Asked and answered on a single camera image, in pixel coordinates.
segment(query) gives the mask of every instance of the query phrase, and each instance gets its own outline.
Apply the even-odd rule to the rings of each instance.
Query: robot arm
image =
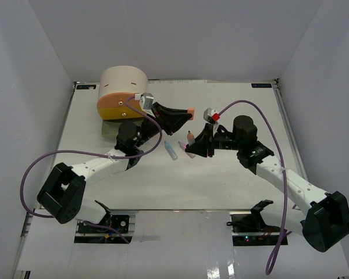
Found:
[[[245,168],[283,192],[284,168],[274,153],[257,140],[257,128],[250,117],[237,116],[232,132],[219,125],[215,110],[206,110],[204,119],[207,124],[195,143],[187,146],[186,152],[212,157],[215,149],[236,150],[237,158]],[[317,251],[327,251],[349,234],[346,198],[339,192],[327,193],[292,170],[285,171],[289,198],[300,208],[287,210],[286,229],[303,235]],[[245,223],[263,230],[266,226],[280,227],[281,221],[282,207],[265,200],[251,209]]]
[[[151,94],[136,94],[143,111],[151,110],[153,118],[168,135],[178,131],[193,114],[188,110],[169,109],[153,103]],[[84,198],[84,190],[114,173],[134,167],[143,151],[139,147],[159,133],[158,127],[148,119],[140,126],[126,121],[119,126],[116,145],[106,158],[96,158],[81,164],[57,164],[41,188],[37,201],[61,224],[72,219],[104,223],[111,213],[101,202]],[[112,159],[115,156],[133,156],[129,159]]]

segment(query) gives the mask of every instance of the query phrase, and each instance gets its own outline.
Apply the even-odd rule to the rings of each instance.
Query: cylindrical container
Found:
[[[147,91],[147,77],[143,71],[132,66],[116,66],[105,70],[99,84],[97,110],[103,120],[142,117],[130,110],[124,102],[135,93]],[[141,110],[139,101],[129,105]]]

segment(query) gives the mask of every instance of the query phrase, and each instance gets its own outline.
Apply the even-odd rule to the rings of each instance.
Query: purple wire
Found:
[[[288,207],[288,190],[287,190],[287,174],[286,174],[286,171],[285,171],[285,166],[284,166],[284,160],[283,160],[283,154],[282,154],[282,150],[280,149],[280,146],[278,144],[278,140],[277,138],[275,137],[275,134],[273,132],[273,129],[272,127],[270,126],[267,118],[265,117],[264,113],[260,110],[260,108],[250,102],[250,101],[247,101],[247,100],[239,100],[239,101],[235,101],[235,102],[232,102],[231,104],[229,104],[227,107],[225,107],[223,110],[221,110],[221,112],[219,113],[219,115],[222,115],[226,110],[228,110],[231,106],[237,104],[237,103],[248,103],[250,104],[251,106],[253,106],[261,115],[261,117],[263,118],[263,120],[265,121],[272,137],[273,137],[273,140],[274,140],[274,143],[277,147],[277,150],[278,150],[278,154],[279,154],[279,159],[280,159],[280,164],[283,168],[283,214],[282,214],[282,223],[280,225],[280,231],[279,231],[279,237],[278,237],[278,241],[277,241],[277,244],[275,245],[275,247],[273,248],[273,251],[272,253],[270,254],[269,256],[269,259],[268,259],[268,263],[266,264],[266,269],[265,269],[265,274],[266,275],[269,275],[273,268],[274,268],[274,265],[275,265],[275,261],[278,257],[278,252],[279,252],[279,248],[282,244],[282,240],[283,238],[286,236],[286,233],[287,233],[287,230],[284,229],[284,226],[286,225],[286,218],[287,218],[287,207]]]
[[[128,241],[120,232],[118,232],[116,229],[114,229],[114,228],[112,228],[112,227],[97,225],[97,224],[93,224],[93,223],[88,222],[88,221],[84,221],[83,223],[86,224],[87,226],[90,226],[90,227],[105,228],[105,229],[107,229],[107,230],[111,230],[111,231],[113,231],[115,234],[117,234],[118,236],[120,236],[121,239],[124,240],[125,243],[129,244],[129,241]]]
[[[45,157],[48,157],[48,156],[51,156],[51,155],[54,155],[54,154],[59,154],[59,153],[74,153],[74,154],[82,154],[82,155],[90,155],[90,156],[95,156],[95,157],[101,157],[101,158],[111,158],[111,159],[135,159],[135,158],[139,158],[139,157],[142,157],[144,155],[147,155],[149,153],[151,153],[152,151],[154,151],[154,149],[156,147],[158,147],[158,145],[161,143],[161,140],[162,140],[162,137],[163,137],[163,132],[162,132],[162,128],[160,127],[160,125],[151,117],[148,117],[145,113],[135,109],[134,107],[130,106],[128,104],[128,102],[130,100],[134,99],[134,96],[132,97],[129,97],[125,102],[124,104],[131,110],[133,110],[134,112],[137,112],[139,113],[140,115],[142,115],[143,117],[145,117],[146,119],[148,119],[149,121],[153,122],[158,130],[159,130],[159,139],[158,141],[156,142],[156,144],[148,151],[142,153],[142,154],[139,154],[139,155],[133,155],[133,156],[109,156],[109,155],[106,155],[106,154],[100,154],[100,153],[93,153],[93,152],[86,152],[86,151],[78,151],[78,150],[57,150],[57,151],[51,151],[51,152],[48,152],[46,154],[43,154],[41,155],[39,158],[37,158],[35,161],[33,161],[31,163],[31,165],[29,165],[29,167],[27,168],[27,170],[24,172],[23,174],[23,177],[22,177],[22,180],[21,180],[21,185],[20,185],[20,188],[19,188],[19,198],[21,200],[21,204],[23,206],[23,208],[29,213],[29,214],[32,214],[33,216],[37,216],[37,217],[42,217],[42,218],[53,218],[53,216],[51,215],[43,215],[43,214],[39,214],[39,213],[36,213],[34,212],[33,210],[31,210],[26,202],[24,201],[24,183],[26,181],[26,178],[27,178],[27,175],[29,174],[30,170],[41,160],[43,160]]]

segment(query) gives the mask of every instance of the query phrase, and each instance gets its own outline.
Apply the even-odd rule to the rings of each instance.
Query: purple cable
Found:
[[[260,108],[256,104],[254,104],[254,103],[252,103],[250,101],[247,101],[247,100],[235,101],[235,102],[232,102],[231,104],[229,104],[223,110],[221,110],[219,115],[222,115],[226,110],[228,110],[231,106],[233,106],[233,105],[235,105],[237,103],[248,103],[251,106],[253,106],[260,113],[261,117],[265,121],[265,123],[266,123],[266,125],[267,125],[267,127],[268,127],[268,129],[269,129],[269,131],[270,131],[270,133],[272,135],[272,137],[273,137],[274,143],[275,143],[275,145],[277,147],[277,150],[278,150],[280,164],[281,164],[281,166],[283,168],[283,172],[282,173],[283,173],[283,196],[284,196],[284,198],[283,198],[282,223],[280,225],[280,231],[279,231],[279,237],[278,237],[277,244],[273,248],[273,251],[272,251],[272,253],[269,256],[268,263],[266,264],[265,274],[269,275],[272,272],[273,268],[274,268],[275,261],[276,261],[276,259],[278,257],[278,252],[279,252],[280,245],[282,244],[282,240],[286,236],[286,233],[287,233],[287,230],[284,229],[284,226],[286,225],[287,207],[288,207],[287,174],[286,174],[286,171],[284,169],[285,166],[284,166],[283,154],[282,154],[282,150],[280,149],[280,146],[278,144],[278,140],[275,137],[273,129],[270,126],[270,124],[269,124],[267,118],[265,117],[264,113],[260,110]]]
[[[158,145],[161,143],[161,140],[162,140],[162,137],[163,137],[163,132],[162,132],[162,128],[160,127],[160,125],[151,117],[148,117],[145,113],[135,109],[134,107],[130,106],[128,104],[128,102],[130,100],[134,99],[134,96],[132,97],[129,97],[125,102],[124,104],[131,110],[133,110],[134,112],[137,112],[139,113],[140,115],[142,115],[143,117],[145,117],[146,119],[148,119],[149,121],[153,122],[158,130],[159,130],[159,139],[158,141],[156,142],[156,144],[148,151],[142,153],[142,154],[139,154],[139,155],[134,155],[134,156],[109,156],[109,155],[106,155],[106,154],[100,154],[100,153],[93,153],[93,152],[86,152],[86,151],[78,151],[78,150],[57,150],[57,151],[51,151],[51,152],[48,152],[44,155],[41,155],[39,158],[37,158],[35,161],[33,161],[31,163],[31,165],[29,165],[29,167],[27,168],[27,170],[24,172],[23,174],[23,177],[22,177],[22,180],[21,180],[21,185],[20,185],[20,188],[19,188],[19,198],[21,200],[21,204],[23,206],[23,208],[30,214],[32,214],[33,216],[37,216],[37,217],[42,217],[42,218],[53,218],[53,216],[51,215],[43,215],[43,214],[38,214],[36,212],[34,212],[33,210],[31,210],[26,202],[24,201],[24,183],[26,181],[26,178],[27,178],[27,175],[29,174],[30,170],[41,160],[43,160],[45,157],[48,157],[48,156],[51,156],[51,155],[54,155],[54,154],[59,154],[59,153],[75,153],[75,154],[82,154],[82,155],[90,155],[90,156],[95,156],[95,157],[101,157],[101,158],[111,158],[111,159],[134,159],[134,158],[139,158],[139,157],[142,157],[144,155],[147,155],[149,153],[151,153],[152,151],[154,151],[154,149],[156,147],[158,147]]]
[[[90,227],[105,228],[105,229],[107,229],[107,230],[111,230],[111,231],[113,231],[115,234],[117,234],[118,236],[120,236],[121,239],[124,240],[125,243],[129,244],[129,241],[128,241],[120,232],[118,232],[116,229],[114,229],[114,228],[112,228],[112,227],[97,225],[97,224],[93,224],[93,223],[88,222],[88,221],[84,221],[83,223],[86,224],[87,226],[90,226]]]

